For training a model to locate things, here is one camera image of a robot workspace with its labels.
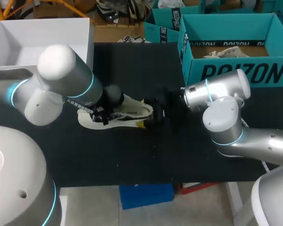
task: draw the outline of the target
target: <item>blue crate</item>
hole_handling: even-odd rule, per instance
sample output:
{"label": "blue crate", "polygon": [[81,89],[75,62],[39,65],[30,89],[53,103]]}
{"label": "blue crate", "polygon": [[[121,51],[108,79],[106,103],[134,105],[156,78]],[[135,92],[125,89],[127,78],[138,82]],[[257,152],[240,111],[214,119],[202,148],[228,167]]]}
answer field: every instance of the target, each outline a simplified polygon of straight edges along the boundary
{"label": "blue crate", "polygon": [[174,190],[171,184],[119,186],[123,209],[131,209],[172,201]]}

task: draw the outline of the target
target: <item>white box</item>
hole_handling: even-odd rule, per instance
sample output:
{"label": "white box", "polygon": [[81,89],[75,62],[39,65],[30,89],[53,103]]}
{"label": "white box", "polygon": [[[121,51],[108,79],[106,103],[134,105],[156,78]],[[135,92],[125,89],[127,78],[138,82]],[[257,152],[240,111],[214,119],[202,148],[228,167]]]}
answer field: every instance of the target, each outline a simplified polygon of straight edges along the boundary
{"label": "white box", "polygon": [[53,44],[69,45],[93,69],[93,26],[89,18],[0,21],[0,70],[37,71],[39,55]]}

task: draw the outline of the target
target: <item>shoe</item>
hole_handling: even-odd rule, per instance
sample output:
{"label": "shoe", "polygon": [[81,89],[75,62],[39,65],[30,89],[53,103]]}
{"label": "shoe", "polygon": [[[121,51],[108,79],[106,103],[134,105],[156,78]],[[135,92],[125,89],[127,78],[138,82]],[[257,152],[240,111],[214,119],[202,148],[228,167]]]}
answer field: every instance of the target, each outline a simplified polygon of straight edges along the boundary
{"label": "shoe", "polygon": [[209,56],[204,56],[203,58],[232,58],[232,57],[249,57],[248,55],[242,53],[238,46],[227,48],[221,52],[211,52]]}
{"label": "shoe", "polygon": [[108,124],[104,125],[100,116],[95,116],[85,110],[79,109],[78,121],[88,129],[110,129],[113,127],[140,127],[145,128],[143,122],[153,117],[153,107],[124,95],[124,101],[113,109],[108,117]]}
{"label": "shoe", "polygon": [[130,17],[142,21],[146,14],[146,8],[142,0],[128,0]]}

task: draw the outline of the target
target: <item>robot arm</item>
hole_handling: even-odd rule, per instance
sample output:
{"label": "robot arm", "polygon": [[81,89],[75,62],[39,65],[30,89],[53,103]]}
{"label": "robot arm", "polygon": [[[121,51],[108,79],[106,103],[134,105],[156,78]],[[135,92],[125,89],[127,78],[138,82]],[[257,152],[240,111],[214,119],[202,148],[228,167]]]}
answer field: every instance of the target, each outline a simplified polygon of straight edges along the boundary
{"label": "robot arm", "polygon": [[40,55],[37,68],[37,74],[26,69],[0,71],[0,102],[14,106],[34,125],[56,120],[65,100],[89,113],[98,107],[109,111],[123,101],[119,88],[103,88],[69,46],[49,46]]}
{"label": "robot arm", "polygon": [[211,103],[203,123],[221,154],[283,165],[283,130],[244,127],[235,98],[221,97]]}
{"label": "robot arm", "polygon": [[250,97],[243,70],[228,72],[187,86],[183,99],[192,113],[203,112],[203,123],[217,150],[228,157],[254,158],[283,164],[283,130],[242,125],[241,107]]}

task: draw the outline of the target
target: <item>box flap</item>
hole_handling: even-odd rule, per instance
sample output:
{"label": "box flap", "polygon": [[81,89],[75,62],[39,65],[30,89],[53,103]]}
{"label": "box flap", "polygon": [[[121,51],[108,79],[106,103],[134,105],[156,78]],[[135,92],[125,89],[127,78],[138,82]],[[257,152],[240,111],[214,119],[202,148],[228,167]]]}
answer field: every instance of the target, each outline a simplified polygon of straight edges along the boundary
{"label": "box flap", "polygon": [[189,38],[184,26],[183,18],[181,18],[177,48],[182,65],[184,82],[187,85],[193,55],[189,44]]}
{"label": "box flap", "polygon": [[283,57],[283,25],[276,15],[273,16],[265,47],[270,56]]}
{"label": "box flap", "polygon": [[209,14],[182,17],[190,41],[262,41],[266,39],[273,14]]}

